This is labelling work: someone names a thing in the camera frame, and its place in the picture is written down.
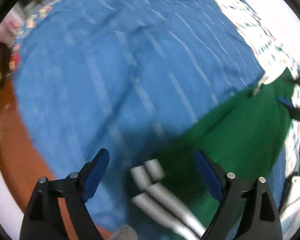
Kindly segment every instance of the green cloth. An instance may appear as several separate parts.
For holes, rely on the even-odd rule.
[[[280,78],[239,92],[190,130],[157,152],[165,177],[161,183],[184,202],[207,227],[219,202],[212,199],[196,169],[194,153],[204,149],[226,172],[239,178],[268,177],[283,146],[291,118],[277,97],[291,101],[294,85],[282,80],[291,77],[288,69]]]

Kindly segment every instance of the brown floor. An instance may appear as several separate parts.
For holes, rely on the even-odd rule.
[[[55,177],[33,148],[17,111],[11,81],[0,92],[0,169],[6,184],[24,212],[38,178]],[[64,201],[60,203],[64,223],[71,240],[77,239]],[[111,233],[98,228],[104,239]]]

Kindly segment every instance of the blue finger pad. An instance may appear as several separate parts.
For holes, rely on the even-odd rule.
[[[213,169],[210,167],[206,159],[202,156],[202,154],[197,151],[194,156],[195,165],[205,183],[206,187],[208,188],[211,196],[221,202],[223,200],[222,195],[222,184],[216,174],[214,173]]]
[[[288,108],[294,108],[293,104],[292,104],[289,100],[287,100],[287,99],[285,99],[285,98],[283,98],[283,97],[278,97],[277,99],[278,99],[278,101],[279,101],[281,104],[283,104],[285,107],[288,107]]]
[[[106,168],[109,165],[109,152],[103,151],[99,154],[101,154],[101,157],[84,184],[84,193],[82,196],[84,202],[87,202],[94,196],[97,187],[99,186],[99,183],[103,177],[103,174],[105,173]]]

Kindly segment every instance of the red object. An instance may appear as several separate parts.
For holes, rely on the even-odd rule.
[[[11,56],[11,60],[9,64],[10,70],[11,71],[18,70],[19,62],[20,62],[20,54],[18,52],[14,52]]]

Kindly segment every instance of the patterned fabric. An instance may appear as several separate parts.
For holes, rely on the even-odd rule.
[[[219,5],[222,13],[236,26],[238,33],[252,48],[254,56],[265,70],[266,73],[259,81],[259,85],[261,83],[271,83],[281,75],[286,67],[289,68],[293,78],[298,76],[298,66],[293,57],[289,52],[285,51],[284,46],[262,25],[262,20],[247,4],[239,0],[214,1]],[[292,103],[294,106],[300,106],[299,86],[295,86]],[[300,122],[293,120],[285,141],[286,177],[294,171],[299,148]]]
[[[291,189],[280,212],[283,240],[289,240],[300,227],[300,177],[293,176]]]
[[[61,178],[79,170],[101,147],[112,155],[87,203],[107,230],[138,219],[128,212],[123,171],[254,85],[260,65],[262,82],[279,76],[282,64],[295,73],[294,60],[249,7],[215,1],[53,0],[18,33],[19,110],[52,171]]]

